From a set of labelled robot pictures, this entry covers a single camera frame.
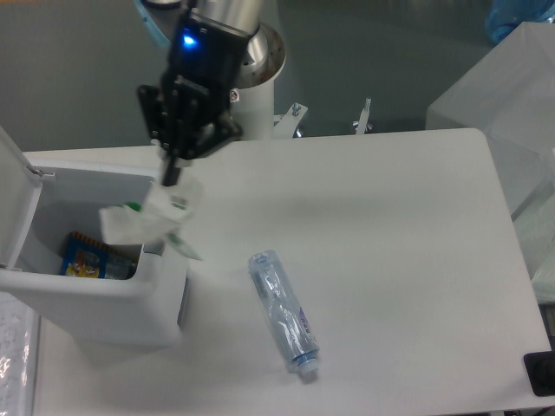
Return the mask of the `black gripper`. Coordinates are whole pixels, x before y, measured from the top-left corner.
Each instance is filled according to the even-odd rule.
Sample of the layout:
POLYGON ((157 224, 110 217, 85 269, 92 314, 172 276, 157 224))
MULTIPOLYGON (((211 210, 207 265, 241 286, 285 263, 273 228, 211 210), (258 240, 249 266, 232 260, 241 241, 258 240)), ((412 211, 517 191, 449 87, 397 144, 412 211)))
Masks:
POLYGON ((229 91, 243 61, 250 35, 191 10, 180 14, 160 79, 161 89, 140 85, 137 96, 147 131, 162 150, 163 186, 176 185, 180 161, 205 158, 242 137, 228 107, 229 91), (183 93, 173 87, 182 77, 193 84, 183 93), (194 126, 184 130, 185 101, 198 101, 194 126))

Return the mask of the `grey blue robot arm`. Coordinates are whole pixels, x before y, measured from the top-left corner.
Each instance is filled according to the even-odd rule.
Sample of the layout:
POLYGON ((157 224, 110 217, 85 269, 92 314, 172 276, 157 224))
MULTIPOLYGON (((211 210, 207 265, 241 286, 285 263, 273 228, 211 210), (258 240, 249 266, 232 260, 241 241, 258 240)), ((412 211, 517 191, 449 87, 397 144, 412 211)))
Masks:
POLYGON ((164 186, 182 166, 234 140, 263 139, 274 126, 264 97, 285 61, 284 43, 262 23, 261 1, 138 1, 166 68, 137 96, 147 133, 162 152, 164 186))

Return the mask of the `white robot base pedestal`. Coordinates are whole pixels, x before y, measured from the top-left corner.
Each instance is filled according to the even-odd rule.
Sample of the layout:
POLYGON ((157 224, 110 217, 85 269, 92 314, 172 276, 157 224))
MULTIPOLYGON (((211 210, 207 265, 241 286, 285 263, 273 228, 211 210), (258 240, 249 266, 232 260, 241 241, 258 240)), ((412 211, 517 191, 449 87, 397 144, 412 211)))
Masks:
MULTIPOLYGON (((181 88, 183 93, 193 91, 193 84, 179 77, 173 87, 181 88)), ((253 88, 230 89, 228 107, 225 111, 242 127, 240 140, 266 140, 273 137, 291 138, 295 135, 297 125, 307 112, 307 107, 294 104, 283 115, 274 114, 274 81, 269 80, 253 88)), ((196 99, 186 102, 183 116, 184 130, 193 124, 193 116, 197 113, 196 99)))

